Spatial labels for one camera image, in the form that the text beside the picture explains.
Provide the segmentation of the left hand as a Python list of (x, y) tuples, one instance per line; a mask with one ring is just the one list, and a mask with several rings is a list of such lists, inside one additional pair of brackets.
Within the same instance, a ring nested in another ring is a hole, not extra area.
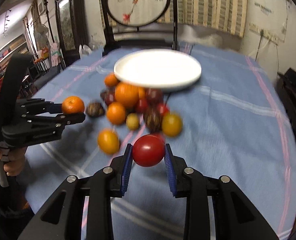
[[(7, 176), (17, 176), (19, 175), (25, 165), (25, 153), (27, 148), (16, 148), (9, 152), (9, 161), (4, 164), (4, 171)], [(0, 158), (2, 157), (2, 149), (0, 148)]]

